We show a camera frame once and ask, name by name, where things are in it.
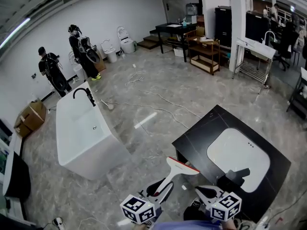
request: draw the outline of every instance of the black countertop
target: black countertop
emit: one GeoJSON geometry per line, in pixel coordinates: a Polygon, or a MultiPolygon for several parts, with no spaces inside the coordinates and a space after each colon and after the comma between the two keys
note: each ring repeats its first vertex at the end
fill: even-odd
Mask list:
{"type": "Polygon", "coordinates": [[[207,156],[207,148],[227,128],[235,128],[260,147],[270,158],[270,167],[258,188],[247,193],[242,188],[234,191],[242,198],[243,218],[258,222],[278,194],[291,162],[272,144],[238,118],[216,105],[199,122],[173,142],[181,153],[211,183],[224,172],[207,156]]]}
{"type": "Polygon", "coordinates": [[[159,32],[182,35],[184,33],[188,33],[190,31],[195,30],[197,26],[197,24],[188,24],[186,27],[183,27],[182,25],[178,27],[168,26],[168,25],[173,25],[173,24],[179,25],[178,23],[165,23],[162,25],[157,25],[155,28],[159,32]]]}

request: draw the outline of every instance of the yellow shoe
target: yellow shoe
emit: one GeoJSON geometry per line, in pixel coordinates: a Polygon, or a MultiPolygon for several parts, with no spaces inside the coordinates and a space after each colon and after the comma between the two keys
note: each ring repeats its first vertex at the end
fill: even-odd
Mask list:
{"type": "Polygon", "coordinates": [[[92,78],[92,81],[96,81],[96,80],[99,80],[101,79],[101,76],[97,75],[95,78],[92,78]]]}

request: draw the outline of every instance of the fluorescent light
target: fluorescent light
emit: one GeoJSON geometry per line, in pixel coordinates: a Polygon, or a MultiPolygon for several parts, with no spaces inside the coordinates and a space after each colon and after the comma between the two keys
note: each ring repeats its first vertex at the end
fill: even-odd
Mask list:
{"type": "Polygon", "coordinates": [[[144,118],[141,122],[137,123],[134,128],[137,129],[139,127],[141,127],[143,124],[145,124],[148,120],[152,119],[154,116],[156,116],[157,113],[154,112],[152,114],[150,114],[149,116],[147,116],[146,118],[144,118]]]}
{"type": "Polygon", "coordinates": [[[27,24],[29,20],[30,18],[26,18],[19,26],[17,26],[16,29],[12,31],[11,34],[3,41],[3,43],[0,45],[0,48],[2,48],[25,24],[27,24]]]}

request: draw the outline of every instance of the cardboard box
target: cardboard box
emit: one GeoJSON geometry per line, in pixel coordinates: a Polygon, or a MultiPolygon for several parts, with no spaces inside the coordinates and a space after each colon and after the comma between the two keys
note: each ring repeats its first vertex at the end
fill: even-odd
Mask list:
{"type": "Polygon", "coordinates": [[[37,130],[45,121],[46,107],[37,100],[31,102],[20,114],[20,119],[30,130],[37,130]]]}
{"type": "Polygon", "coordinates": [[[16,130],[17,134],[20,135],[21,137],[26,137],[32,132],[26,125],[24,125],[20,117],[17,118],[14,125],[14,129],[16,130]]]}
{"type": "Polygon", "coordinates": [[[104,69],[106,69],[106,65],[105,65],[104,60],[102,59],[100,53],[98,51],[96,51],[96,53],[99,55],[100,62],[98,64],[94,63],[94,66],[95,66],[95,68],[97,69],[98,72],[101,72],[104,69]]]}

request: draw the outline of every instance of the white bathtub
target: white bathtub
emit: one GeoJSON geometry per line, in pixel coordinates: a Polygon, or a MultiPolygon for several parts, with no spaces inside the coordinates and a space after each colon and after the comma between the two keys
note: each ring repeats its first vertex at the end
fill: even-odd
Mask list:
{"type": "MultiPolygon", "coordinates": [[[[90,89],[87,82],[79,88],[90,89]]],[[[99,103],[95,100],[93,107],[82,90],[76,92],[75,99],[72,96],[73,91],[57,104],[58,160],[87,179],[97,179],[130,154],[108,127],[99,103]]]]}

